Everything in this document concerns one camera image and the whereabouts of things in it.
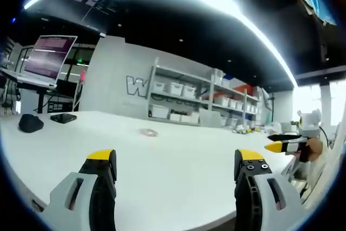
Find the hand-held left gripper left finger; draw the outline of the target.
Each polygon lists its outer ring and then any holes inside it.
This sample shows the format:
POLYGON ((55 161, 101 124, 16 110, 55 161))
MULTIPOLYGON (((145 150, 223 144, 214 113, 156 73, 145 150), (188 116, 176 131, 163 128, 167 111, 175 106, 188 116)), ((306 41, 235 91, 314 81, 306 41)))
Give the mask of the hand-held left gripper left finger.
POLYGON ((116 151, 96 151, 51 191, 40 218, 50 230, 115 230, 116 180, 116 151))

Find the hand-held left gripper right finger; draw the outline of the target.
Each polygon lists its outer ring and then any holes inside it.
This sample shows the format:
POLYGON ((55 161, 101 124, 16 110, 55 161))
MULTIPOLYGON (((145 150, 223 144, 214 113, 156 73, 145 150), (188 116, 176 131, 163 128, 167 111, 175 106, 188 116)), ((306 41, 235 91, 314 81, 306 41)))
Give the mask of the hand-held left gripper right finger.
POLYGON ((297 189, 261 154, 237 149, 234 163, 235 230, 292 230, 305 217, 297 189))

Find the person's right hand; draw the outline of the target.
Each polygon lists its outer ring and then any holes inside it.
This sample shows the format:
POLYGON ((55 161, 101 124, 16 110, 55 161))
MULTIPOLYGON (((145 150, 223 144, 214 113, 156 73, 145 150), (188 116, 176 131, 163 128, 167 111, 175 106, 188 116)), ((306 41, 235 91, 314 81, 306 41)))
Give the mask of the person's right hand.
POLYGON ((307 146, 309 147, 308 160, 313 162, 322 155, 323 152, 323 142, 318 138, 311 138, 307 141, 307 146))

